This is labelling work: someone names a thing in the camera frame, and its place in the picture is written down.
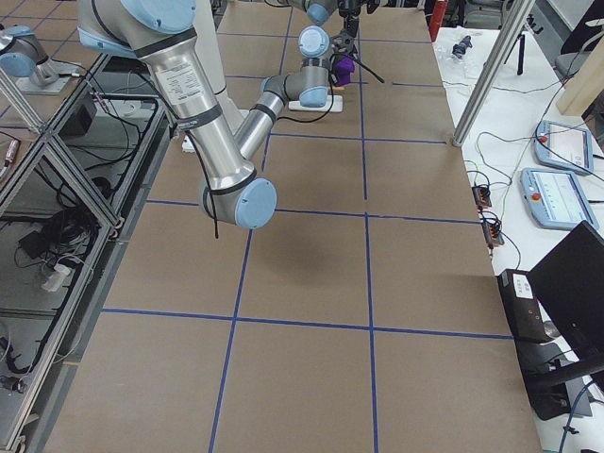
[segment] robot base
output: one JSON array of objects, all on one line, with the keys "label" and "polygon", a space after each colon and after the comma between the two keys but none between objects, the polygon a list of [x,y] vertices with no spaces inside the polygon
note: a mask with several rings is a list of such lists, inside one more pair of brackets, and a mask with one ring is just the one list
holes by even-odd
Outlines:
[{"label": "robot base", "polygon": [[[331,96],[327,97],[327,103],[322,107],[317,107],[317,108],[302,107],[300,105],[299,101],[290,101],[290,103],[288,104],[288,109],[289,110],[300,110],[300,111],[328,111],[329,106],[331,106]],[[331,107],[331,110],[329,110],[329,113],[340,113],[343,110],[344,110],[344,99],[339,94],[336,94],[335,96],[333,96],[333,106]]]},{"label": "robot base", "polygon": [[[53,67],[59,74],[73,74],[78,72],[78,67],[74,64],[58,63],[53,61]],[[17,80],[17,88],[24,94],[47,94],[56,96],[61,94],[67,84],[72,80],[70,76],[59,77],[59,80],[46,85],[45,87],[39,87],[34,84],[28,78],[19,78]]]}]

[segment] metal frame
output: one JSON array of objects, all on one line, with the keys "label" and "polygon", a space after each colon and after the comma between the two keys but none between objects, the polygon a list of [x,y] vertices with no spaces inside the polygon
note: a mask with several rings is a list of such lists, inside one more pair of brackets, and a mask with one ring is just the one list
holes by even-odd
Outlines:
[{"label": "metal frame", "polygon": [[[29,128],[40,134],[37,140],[29,146],[26,155],[13,174],[0,188],[0,215],[23,188],[36,165],[46,159],[57,174],[74,190],[75,195],[96,217],[100,225],[98,237],[91,253],[86,258],[86,264],[82,266],[77,280],[73,281],[72,290],[66,295],[69,298],[64,311],[52,331],[36,369],[32,372],[31,383],[20,403],[19,415],[7,424],[10,428],[5,431],[7,435],[4,437],[9,442],[7,445],[0,445],[0,451],[13,451],[18,446],[23,434],[27,438],[27,451],[32,451],[32,448],[33,451],[42,450],[59,415],[60,406],[76,369],[74,366],[63,363],[53,364],[53,360],[58,351],[71,351],[71,347],[76,347],[76,351],[74,355],[70,356],[70,359],[81,358],[109,291],[115,270],[126,249],[126,245],[119,241],[109,243],[109,237],[115,233],[116,226],[123,220],[120,219],[121,215],[126,216],[124,228],[127,228],[127,231],[123,230],[123,233],[131,234],[142,209],[144,198],[150,190],[150,181],[146,183],[150,177],[147,173],[155,175],[156,167],[159,166],[169,141],[165,111],[159,103],[158,110],[149,120],[149,128],[141,142],[140,152],[132,157],[122,187],[115,194],[113,202],[109,203],[92,183],[76,156],[59,137],[59,132],[79,106],[79,101],[86,95],[89,86],[97,83],[94,74],[100,72],[108,62],[109,57],[107,56],[97,59],[85,75],[87,81],[80,81],[77,84],[74,91],[47,124],[40,119],[38,113],[18,91],[12,80],[4,73],[0,74],[0,82],[5,82],[0,83],[0,93],[3,92],[7,96],[13,107],[23,116]],[[136,95],[119,95],[119,97],[132,98]],[[143,97],[148,99],[154,96],[145,95]],[[137,189],[137,183],[141,182],[142,186]],[[103,261],[103,267],[107,269],[107,272],[100,269],[94,271],[95,265],[100,260]],[[97,283],[89,285],[90,278],[94,276],[97,277]],[[8,310],[0,309],[0,314],[2,313],[8,315]],[[81,322],[73,324],[74,320],[80,319],[80,317]],[[74,330],[77,335],[81,336],[78,344],[72,346],[75,337],[71,333]],[[36,421],[31,422],[33,411],[37,413],[37,417],[34,417]]]},{"label": "metal frame", "polygon": [[501,28],[499,36],[497,36],[497,41],[495,41],[493,50],[487,59],[484,69],[480,73],[476,87],[472,91],[465,110],[461,114],[452,140],[455,146],[462,146],[470,133],[470,129],[478,117],[482,104],[484,104],[489,91],[495,83],[499,68],[512,51],[513,45],[518,38],[518,33],[522,30],[535,1],[517,0],[513,2],[510,15]]}]

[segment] table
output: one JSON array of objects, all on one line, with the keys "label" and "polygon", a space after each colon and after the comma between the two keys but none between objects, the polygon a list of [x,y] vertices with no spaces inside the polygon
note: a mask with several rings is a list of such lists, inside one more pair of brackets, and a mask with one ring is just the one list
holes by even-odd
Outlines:
[{"label": "table", "polygon": [[[493,48],[497,31],[474,30],[474,29],[451,29],[443,28],[439,33],[435,44],[435,53],[439,62],[442,80],[447,89],[447,100],[451,109],[454,122],[457,122],[467,103],[471,87],[454,85],[455,83],[472,85],[478,78],[482,63],[488,58]],[[451,59],[448,55],[454,43],[466,35],[472,36],[474,47],[469,49],[463,61]],[[543,89],[527,94],[516,92],[505,92],[492,90],[485,102],[477,121],[475,122],[468,139],[463,144],[463,157],[467,160],[468,170],[475,170],[474,163],[478,165],[492,182],[506,181],[506,178],[485,166],[476,149],[478,134],[483,131],[491,132],[505,139],[516,139],[531,137],[534,129],[544,114],[545,108],[552,97],[559,90],[558,78],[551,69],[545,56],[541,52],[533,36],[527,34],[527,46],[525,54],[525,71],[519,76],[516,74],[517,52],[515,48],[507,65],[501,70],[495,81],[495,87],[514,89],[527,92],[535,89]],[[559,121],[563,124],[580,125],[582,119],[578,117],[567,117],[561,115],[555,107],[555,102],[547,112],[546,119]],[[541,167],[533,157],[532,143],[529,140],[516,143],[504,143],[493,137],[483,136],[479,146],[483,151],[487,163],[507,175],[513,175],[513,184],[507,196],[504,213],[504,198],[506,189],[503,186],[492,188],[492,211],[503,216],[503,230],[518,245],[522,253],[521,269],[531,269],[539,260],[549,252],[559,241],[566,231],[546,230],[539,228],[532,220],[526,203],[520,191],[518,183],[519,171],[526,167]],[[594,150],[599,146],[594,141]],[[604,170],[603,162],[596,161],[596,172]],[[470,180],[474,180],[474,174],[469,174]],[[587,176],[580,179],[585,194],[590,199],[601,199],[604,196],[604,184],[597,179]],[[594,214],[600,225],[604,221],[604,209],[599,205],[592,205]],[[507,243],[495,250],[493,256],[493,269],[495,275],[499,275],[506,268],[513,268],[517,263],[517,252],[513,246]],[[562,351],[568,350],[568,345],[557,340]],[[600,405],[592,405],[593,418],[575,419],[573,426],[580,431],[580,435],[568,436],[566,448],[592,448],[596,451],[604,450],[604,435],[602,426],[604,424],[604,408]],[[565,417],[557,417],[546,423],[535,417],[544,448],[558,450],[560,438],[562,437],[561,426],[565,423]]]},{"label": "table", "polygon": [[[239,107],[299,69],[308,24],[229,4]],[[424,14],[379,8],[360,37],[388,83],[276,124],[266,227],[214,241],[195,156],[168,150],[47,453],[540,451]]]}]

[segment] black cable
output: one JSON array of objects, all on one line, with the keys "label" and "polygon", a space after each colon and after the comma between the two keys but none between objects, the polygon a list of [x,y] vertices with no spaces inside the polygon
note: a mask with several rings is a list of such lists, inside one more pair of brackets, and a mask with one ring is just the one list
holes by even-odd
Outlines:
[{"label": "black cable", "polygon": [[378,74],[376,74],[376,72],[371,69],[369,66],[365,65],[360,59],[357,59],[356,57],[354,57],[353,55],[346,55],[347,57],[349,57],[350,59],[352,59],[355,63],[357,63],[362,69],[364,69],[365,71],[367,71],[369,74],[371,74],[373,77],[376,78],[376,80],[379,83],[385,83],[385,80],[380,77]]},{"label": "black cable", "polygon": [[193,149],[195,150],[195,154],[197,155],[197,159],[199,160],[199,163],[201,164],[201,169],[203,171],[204,174],[204,178],[206,179],[206,186],[208,187],[208,193],[210,194],[210,203],[211,203],[211,211],[212,211],[212,219],[214,221],[214,237],[216,239],[219,238],[218,235],[218,216],[216,215],[216,204],[214,203],[214,197],[212,194],[212,188],[210,185],[210,177],[208,176],[208,170],[206,169],[206,163],[204,162],[202,156],[201,156],[201,152],[199,151],[199,148],[197,147],[197,145],[199,144],[197,142],[197,139],[195,138],[195,136],[187,131],[185,132],[186,136],[189,137],[189,140],[191,141],[191,144],[193,145]]},{"label": "black cable", "polygon": [[19,140],[19,139],[18,139],[18,138],[16,138],[14,135],[10,135],[10,134],[8,134],[7,132],[3,132],[2,130],[0,130],[0,134],[2,134],[2,135],[6,135],[7,137],[9,137],[10,139],[13,139],[13,140]]},{"label": "black cable", "polygon": [[291,8],[292,7],[291,5],[273,5],[268,0],[264,0],[264,3],[271,8]]},{"label": "black cable", "polygon": [[562,453],[564,450],[564,442],[566,441],[566,435],[568,434],[568,431],[570,430],[570,423],[573,421],[573,417],[575,416],[575,411],[577,410],[577,406],[579,405],[579,401],[581,400],[581,397],[583,396],[583,394],[585,394],[585,392],[587,392],[587,389],[595,383],[596,382],[594,380],[592,380],[589,383],[585,384],[583,386],[583,388],[580,390],[580,392],[577,394],[575,401],[573,401],[573,406],[571,407],[570,413],[568,414],[568,421],[566,422],[566,425],[563,428],[564,434],[562,435],[562,440],[560,442],[560,448],[558,448],[558,453]]},{"label": "black cable", "polygon": [[518,248],[518,245],[516,245],[516,243],[512,240],[512,238],[510,236],[508,236],[503,231],[501,231],[501,236],[503,236],[505,239],[510,241],[510,243],[513,245],[513,248],[515,248],[516,252],[518,252],[518,262],[516,263],[516,267],[514,268],[517,271],[518,269],[520,269],[520,263],[522,262],[522,252],[520,251],[520,248]]},{"label": "black cable", "polygon": [[604,404],[604,401],[602,401],[601,399],[594,398],[593,396],[588,395],[587,398],[590,403]]},{"label": "black cable", "polygon": [[322,120],[323,118],[328,116],[331,113],[331,109],[333,109],[335,94],[333,93],[333,83],[331,82],[331,77],[329,78],[329,89],[331,90],[331,104],[329,104],[329,108],[326,111],[324,111],[321,115],[319,115],[316,118],[313,118],[311,120],[299,120],[299,119],[293,118],[291,116],[279,116],[277,118],[277,121],[278,120],[288,120],[288,121],[293,121],[295,123],[308,124],[308,123],[316,123],[317,121]]}]

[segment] wire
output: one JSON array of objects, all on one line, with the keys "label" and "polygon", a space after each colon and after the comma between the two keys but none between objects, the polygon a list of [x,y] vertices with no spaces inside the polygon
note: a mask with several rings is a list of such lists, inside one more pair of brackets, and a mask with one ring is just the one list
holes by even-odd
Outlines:
[{"label": "wire", "polygon": [[312,120],[299,120],[297,118],[292,118],[291,116],[279,116],[277,118],[277,120],[288,120],[288,121],[294,121],[295,123],[303,123],[303,124],[316,123],[317,121],[322,120],[323,118],[328,116],[331,113],[331,109],[333,109],[335,94],[333,93],[333,83],[331,82],[331,77],[329,78],[329,88],[331,90],[331,104],[329,104],[329,109],[327,109],[325,112],[323,112],[323,114],[317,116],[316,118],[314,118]]},{"label": "wire", "polygon": [[[159,99],[161,99],[161,102],[163,102],[163,104],[166,106],[166,108],[168,109],[168,111],[170,111],[170,113],[172,113],[172,116],[175,118],[175,120],[178,120],[178,115],[176,115],[176,112],[174,111],[174,109],[172,108],[172,106],[170,104],[168,104],[168,102],[166,101],[165,97],[163,97],[163,94],[161,94],[161,92],[159,92],[159,90],[155,87],[155,85],[153,85],[146,77],[144,77],[142,74],[140,73],[134,73],[136,76],[138,76],[142,81],[144,81],[150,88],[151,90],[153,90],[153,92],[158,96]],[[189,137],[189,140],[191,141],[191,145],[193,146],[193,149],[195,151],[195,154],[197,156],[197,159],[199,160],[199,163],[201,164],[201,170],[204,174],[204,178],[206,180],[206,185],[208,186],[208,193],[210,194],[210,203],[211,203],[211,209],[212,209],[212,220],[214,221],[214,237],[216,239],[219,239],[219,234],[218,234],[218,217],[216,215],[216,204],[214,202],[214,193],[213,190],[211,188],[210,185],[210,177],[208,175],[208,170],[206,168],[206,163],[203,160],[203,157],[201,156],[201,152],[199,151],[199,148],[197,147],[197,145],[199,144],[199,146],[201,146],[201,144],[197,141],[197,139],[195,138],[195,136],[187,131],[185,132],[185,135],[187,137]]]},{"label": "wire", "polygon": [[14,135],[10,135],[7,132],[3,132],[2,130],[0,130],[0,134],[5,135],[5,136],[7,136],[7,137],[9,137],[10,139],[13,139],[13,140],[19,140]]},{"label": "wire", "polygon": [[275,5],[271,2],[269,2],[268,0],[264,0],[264,3],[271,8],[291,8],[292,7],[291,5]]},{"label": "wire", "polygon": [[594,383],[596,383],[596,382],[594,380],[592,380],[591,382],[585,384],[583,386],[583,388],[580,390],[580,392],[577,394],[577,397],[575,398],[575,401],[573,402],[573,406],[571,407],[570,413],[568,414],[568,421],[566,422],[566,425],[563,428],[564,434],[562,435],[562,440],[560,442],[560,448],[558,448],[558,453],[562,453],[564,450],[564,442],[566,441],[566,435],[568,434],[568,431],[570,430],[570,423],[573,421],[573,416],[575,415],[575,411],[577,410],[577,406],[579,405],[579,401],[581,400],[581,397],[585,394],[585,392],[587,392],[587,389]]},{"label": "wire", "polygon": [[[447,82],[446,80],[443,80],[443,83],[446,85],[450,85],[450,86],[455,86],[455,85],[461,85],[463,87],[473,87],[474,85],[469,84],[469,83],[461,83],[461,82]],[[555,82],[547,85],[546,87],[543,88],[535,88],[534,90],[528,90],[526,92],[523,92],[521,90],[515,90],[513,88],[502,88],[502,87],[493,87],[493,90],[499,90],[501,92],[517,92],[519,94],[530,94],[532,92],[544,92],[546,90],[549,90],[550,88],[558,85],[560,83],[560,80],[556,80]]]},{"label": "wire", "polygon": [[520,263],[522,262],[522,252],[520,251],[520,248],[518,248],[518,245],[516,245],[516,243],[512,240],[512,238],[510,236],[508,236],[503,231],[501,231],[501,236],[503,236],[505,239],[510,241],[510,243],[513,245],[513,248],[515,248],[516,252],[518,253],[518,262],[516,263],[516,267],[514,268],[514,270],[517,271],[518,269],[520,269]]}]

